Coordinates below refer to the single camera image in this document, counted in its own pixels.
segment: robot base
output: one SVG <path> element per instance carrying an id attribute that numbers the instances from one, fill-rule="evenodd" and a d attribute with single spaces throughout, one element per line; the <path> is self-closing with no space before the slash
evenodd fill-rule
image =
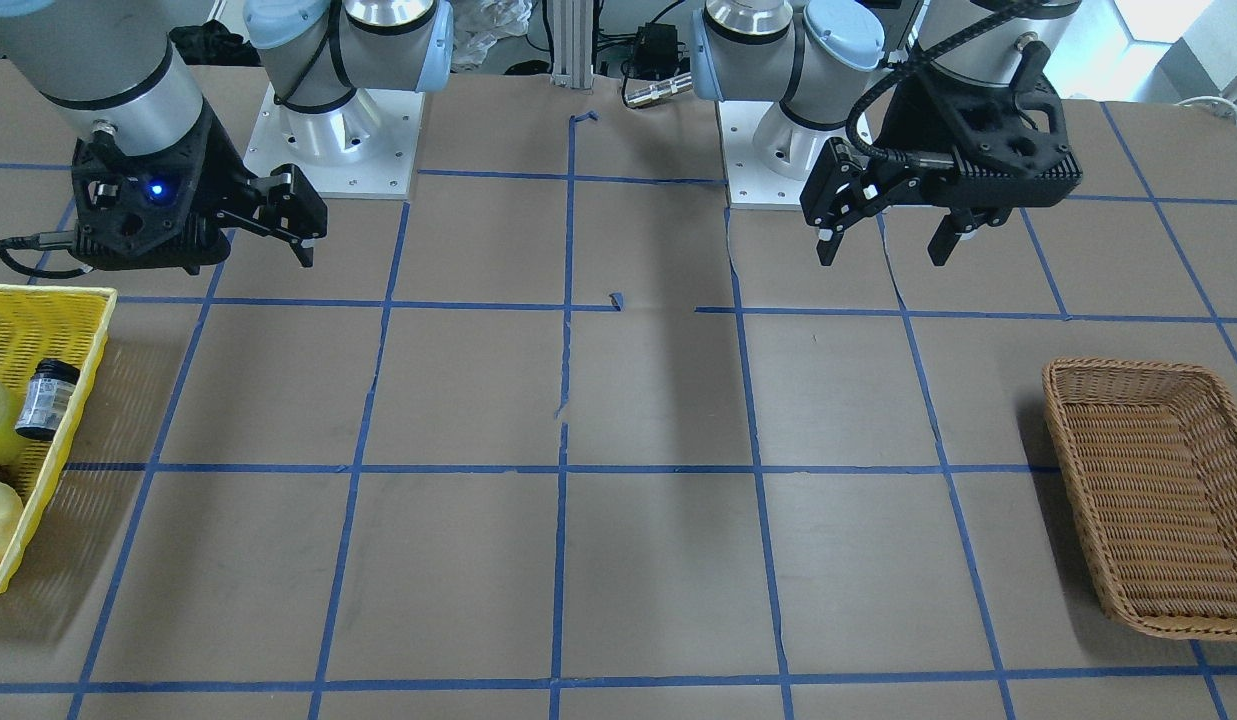
<path id="1" fill-rule="evenodd" d="M 755 135 L 772 101 L 719 101 L 720 145 L 729 178 L 729 205 L 743 210 L 800 210 L 804 179 L 784 177 L 769 169 L 756 148 Z M 871 141 L 866 119 L 858 131 Z"/>
<path id="2" fill-rule="evenodd" d="M 351 165 L 317 165 L 299 158 L 288 142 L 288 129 L 267 87 L 262 108 L 249 137 L 244 163 L 259 176 L 285 163 L 298 165 L 320 197 L 356 197 L 366 200 L 408 200 L 422 129 L 423 94 L 419 92 L 370 90 L 381 110 L 386 137 L 375 141 L 379 151 Z"/>

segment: woven basket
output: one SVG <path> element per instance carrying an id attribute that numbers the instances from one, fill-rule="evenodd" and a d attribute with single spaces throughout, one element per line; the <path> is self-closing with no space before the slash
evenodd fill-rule
<path id="1" fill-rule="evenodd" d="M 1197 365 L 1058 359 L 1047 419 L 1108 619 L 1237 641 L 1237 411 Z"/>

